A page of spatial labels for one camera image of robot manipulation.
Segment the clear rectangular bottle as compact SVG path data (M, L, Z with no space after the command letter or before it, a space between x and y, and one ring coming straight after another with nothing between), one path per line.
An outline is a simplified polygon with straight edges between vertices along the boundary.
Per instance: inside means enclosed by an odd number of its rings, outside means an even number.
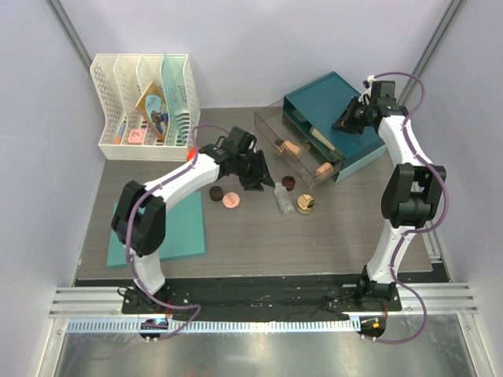
M292 202L289 198L288 191L280 182L275 183L274 195L276 196L281 213L284 216L293 214L295 212L295 208L293 207Z

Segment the cream gold pump bottle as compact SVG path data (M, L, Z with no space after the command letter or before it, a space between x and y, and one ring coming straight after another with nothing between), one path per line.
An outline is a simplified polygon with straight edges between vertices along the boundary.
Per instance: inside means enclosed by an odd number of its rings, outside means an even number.
M324 145L330 152L334 154L339 154L339 151L335 148L335 146L323 136L323 134L317 130L315 127L310 128L310 135L314 137L317 141L319 141L322 145Z

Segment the peach foundation bottle black cap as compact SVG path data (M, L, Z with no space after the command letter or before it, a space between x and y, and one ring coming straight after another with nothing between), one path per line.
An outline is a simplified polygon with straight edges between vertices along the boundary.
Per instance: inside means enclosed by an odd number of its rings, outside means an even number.
M299 158L302 155L302 149L291 141L277 139L274 144L276 146L277 153L280 156L292 156Z

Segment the clear smoked drawer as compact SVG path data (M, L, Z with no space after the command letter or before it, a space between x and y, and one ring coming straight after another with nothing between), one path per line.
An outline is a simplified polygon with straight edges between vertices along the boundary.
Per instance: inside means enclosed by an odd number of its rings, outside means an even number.
M332 180L334 182L337 181L339 175L342 173L342 170L344 168L344 164L345 164L345 159L340 159L340 158L336 158L336 159L339 159L340 160L340 163L336 166L336 170L335 170L335 173L334 175L330 176L330 177L327 177L327 176L321 176L321 179L323 181L326 181L326 180Z
M323 145L297 123L294 113L284 110L279 100L254 114L255 127L272 145L280 159L310 189L339 178L344 158Z

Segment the small beige concealer tube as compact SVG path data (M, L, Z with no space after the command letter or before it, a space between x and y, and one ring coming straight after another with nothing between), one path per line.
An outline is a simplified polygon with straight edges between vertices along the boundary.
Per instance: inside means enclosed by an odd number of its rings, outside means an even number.
M334 161L328 161L320 165L316 170L315 170L315 176L317 178L320 178L321 176L327 176L330 177L334 175L336 166L340 163L339 159L335 159Z

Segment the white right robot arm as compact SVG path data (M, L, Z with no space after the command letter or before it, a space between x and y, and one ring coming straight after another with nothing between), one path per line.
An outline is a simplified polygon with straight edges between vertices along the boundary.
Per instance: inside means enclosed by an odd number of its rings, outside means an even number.
M350 295L365 310L393 300L398 267L412 239L436 216L446 180L446 169L422 155L408 110L395 98L394 82L370 84L332 125L349 134L362 134L369 127L384 141L394 170L381 199L380 241Z

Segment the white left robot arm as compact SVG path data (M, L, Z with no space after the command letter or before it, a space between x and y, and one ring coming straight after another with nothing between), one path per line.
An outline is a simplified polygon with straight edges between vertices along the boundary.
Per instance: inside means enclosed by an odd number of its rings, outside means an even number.
M140 303L150 313L170 309L198 309L167 302L166 278L160 266L159 249L166 236L166 215L181 200L220 178L235 175L243 189L262 191L274 180L262 150L240 153L206 145L192 159L172 172L146 184L128 182L121 193L111 228L124 245L125 258L133 273Z

